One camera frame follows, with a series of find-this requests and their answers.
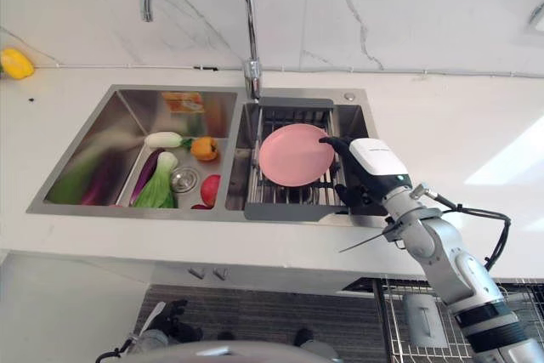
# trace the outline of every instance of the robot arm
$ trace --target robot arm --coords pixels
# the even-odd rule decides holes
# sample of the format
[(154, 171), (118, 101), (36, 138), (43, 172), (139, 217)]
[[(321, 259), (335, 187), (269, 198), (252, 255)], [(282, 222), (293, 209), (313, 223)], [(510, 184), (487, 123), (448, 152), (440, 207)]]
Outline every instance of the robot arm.
[[(437, 208), (418, 201), (432, 196), (425, 186), (412, 189), (405, 165), (379, 139), (323, 138), (344, 159), (367, 195), (391, 216), (383, 234), (402, 240), (422, 266), (431, 287), (455, 316), (480, 363), (544, 363), (544, 351), (527, 338), (487, 269), (462, 243), (457, 229)], [(337, 188), (340, 196), (345, 188)]]

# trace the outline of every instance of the plate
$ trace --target plate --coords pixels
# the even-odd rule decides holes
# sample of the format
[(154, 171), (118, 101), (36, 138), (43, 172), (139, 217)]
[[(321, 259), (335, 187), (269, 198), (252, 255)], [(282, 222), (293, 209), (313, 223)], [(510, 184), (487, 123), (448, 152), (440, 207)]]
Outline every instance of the plate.
[(315, 182), (331, 166), (334, 149), (321, 144), (327, 133), (314, 125), (295, 123), (277, 129), (264, 140), (258, 164), (264, 175), (287, 187)]

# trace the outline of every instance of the cabinet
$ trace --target cabinet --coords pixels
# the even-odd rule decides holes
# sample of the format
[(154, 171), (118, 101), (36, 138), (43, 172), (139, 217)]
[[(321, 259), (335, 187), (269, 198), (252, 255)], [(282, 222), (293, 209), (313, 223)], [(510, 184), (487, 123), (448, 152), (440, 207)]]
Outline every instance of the cabinet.
[(360, 273), (316, 269), (86, 258), (100, 268), (155, 285), (205, 286), (334, 295)]

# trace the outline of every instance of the wire rack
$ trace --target wire rack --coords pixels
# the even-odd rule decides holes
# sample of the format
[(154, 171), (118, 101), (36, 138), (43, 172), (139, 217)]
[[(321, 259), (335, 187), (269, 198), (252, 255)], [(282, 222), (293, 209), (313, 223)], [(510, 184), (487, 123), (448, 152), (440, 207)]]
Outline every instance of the wire rack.
[[(473, 351), (459, 326), (426, 281), (382, 280), (382, 323), (388, 343), (389, 361), (394, 363), (472, 362)], [(518, 280), (497, 284), (510, 308), (518, 315), (525, 333), (544, 346), (544, 283)], [(434, 297), (447, 348), (423, 348), (410, 343), (402, 297), (426, 293)]]
[(336, 135), (331, 110), (259, 107), (247, 201), (341, 206), (334, 185), (343, 183), (343, 169), (336, 154), (329, 169), (318, 180), (301, 187), (279, 186), (268, 180), (259, 168), (258, 153), (263, 141), (275, 130), (294, 123), (308, 123), (323, 129), (329, 135)]

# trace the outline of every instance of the sink drain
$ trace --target sink drain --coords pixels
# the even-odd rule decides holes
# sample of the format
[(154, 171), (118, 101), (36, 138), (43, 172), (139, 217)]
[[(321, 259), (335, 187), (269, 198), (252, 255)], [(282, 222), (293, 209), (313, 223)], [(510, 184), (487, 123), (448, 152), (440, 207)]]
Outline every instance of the sink drain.
[(170, 185), (176, 193), (187, 193), (198, 183), (198, 173), (192, 167), (177, 167), (172, 170)]

